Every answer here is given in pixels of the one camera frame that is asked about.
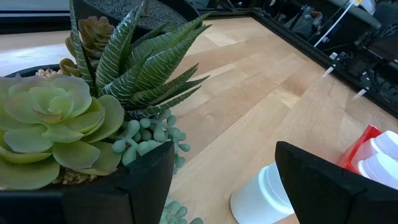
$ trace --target white bottle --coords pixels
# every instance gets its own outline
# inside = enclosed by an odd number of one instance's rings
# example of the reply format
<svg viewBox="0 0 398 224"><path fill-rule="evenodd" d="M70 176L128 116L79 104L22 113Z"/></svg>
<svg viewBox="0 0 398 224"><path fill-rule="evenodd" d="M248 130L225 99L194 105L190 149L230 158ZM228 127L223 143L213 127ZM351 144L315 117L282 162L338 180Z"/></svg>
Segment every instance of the white bottle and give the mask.
<svg viewBox="0 0 398 224"><path fill-rule="evenodd" d="M359 161L357 168L362 176L398 190L398 162L393 158L377 153Z"/></svg>
<svg viewBox="0 0 398 224"><path fill-rule="evenodd" d="M294 213L275 162L232 194L231 211L239 224L271 224Z"/></svg>
<svg viewBox="0 0 398 224"><path fill-rule="evenodd" d="M355 154L352 163L370 158L371 156L383 153L398 160L398 134L392 131L386 131L376 138L371 138L360 145Z"/></svg>

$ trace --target black planter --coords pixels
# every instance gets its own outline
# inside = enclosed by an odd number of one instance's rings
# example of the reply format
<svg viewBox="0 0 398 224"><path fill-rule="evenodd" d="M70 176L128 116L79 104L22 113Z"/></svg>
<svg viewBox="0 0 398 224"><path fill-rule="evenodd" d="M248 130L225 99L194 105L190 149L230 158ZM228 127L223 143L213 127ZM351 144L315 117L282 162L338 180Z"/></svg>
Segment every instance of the black planter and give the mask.
<svg viewBox="0 0 398 224"><path fill-rule="evenodd" d="M174 11L178 12L187 21L192 21L197 17L199 17L198 11L185 0L158 0L158 1L164 3L168 7L172 8ZM109 23L114 25L115 27L120 23L119 19L109 15L108 13L102 10L93 7L92 5L84 2L84 0L74 0L73 3L75 6L75 14L77 20L87 19L87 17L89 16L96 16L98 18L101 16L105 16L108 18ZM136 29L134 30L132 41L137 40L138 38L147 34L151 30L152 29L147 27L137 26Z"/></svg>
<svg viewBox="0 0 398 224"><path fill-rule="evenodd" d="M35 75L38 69L17 73ZM159 224L174 168L174 144L165 142L127 167L88 185L1 191L0 224Z"/></svg>

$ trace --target soil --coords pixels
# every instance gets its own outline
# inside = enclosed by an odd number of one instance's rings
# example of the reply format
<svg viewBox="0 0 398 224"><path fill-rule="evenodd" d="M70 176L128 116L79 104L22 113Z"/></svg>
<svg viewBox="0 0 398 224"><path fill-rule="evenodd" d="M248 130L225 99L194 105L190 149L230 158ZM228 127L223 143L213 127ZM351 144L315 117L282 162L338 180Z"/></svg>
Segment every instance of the soil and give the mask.
<svg viewBox="0 0 398 224"><path fill-rule="evenodd" d="M84 0L88 4L107 12L109 15L121 20L129 13L131 9L141 4L141 0ZM179 13L174 11L172 8L159 2L158 0L148 0L149 5L149 17L142 17L138 24L154 29L166 22L175 22L177 26L181 26L188 22Z"/></svg>

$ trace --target red container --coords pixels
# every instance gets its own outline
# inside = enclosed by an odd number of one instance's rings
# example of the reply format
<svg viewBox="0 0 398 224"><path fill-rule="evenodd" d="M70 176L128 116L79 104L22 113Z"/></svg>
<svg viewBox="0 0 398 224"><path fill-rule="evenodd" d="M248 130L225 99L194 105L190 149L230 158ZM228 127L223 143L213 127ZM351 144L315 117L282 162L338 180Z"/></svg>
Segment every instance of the red container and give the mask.
<svg viewBox="0 0 398 224"><path fill-rule="evenodd" d="M354 155L358 152L358 149L362 143L366 142L367 140L371 138L375 138L379 136L382 132L378 130L375 126L369 125L366 129L365 132L359 137L358 140L354 142L342 155L341 159L337 163L338 166L348 169L351 172L357 173L360 175L360 173L354 168L352 165L352 160L354 158Z"/></svg>

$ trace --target wooden table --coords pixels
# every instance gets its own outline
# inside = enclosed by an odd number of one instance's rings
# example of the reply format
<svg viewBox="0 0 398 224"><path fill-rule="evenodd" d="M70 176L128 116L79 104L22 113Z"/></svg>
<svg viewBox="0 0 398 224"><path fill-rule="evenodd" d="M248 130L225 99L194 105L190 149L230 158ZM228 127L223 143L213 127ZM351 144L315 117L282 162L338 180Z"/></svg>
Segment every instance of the wooden table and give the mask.
<svg viewBox="0 0 398 224"><path fill-rule="evenodd" d="M173 76L200 63L194 78L211 75L176 106L177 126L192 150L170 192L187 218L236 223L229 197L274 161L287 141L331 162L373 124L398 131L391 115L355 92L251 18L206 21ZM0 75L70 57L68 32L0 35ZM299 223L294 215L279 224Z"/></svg>

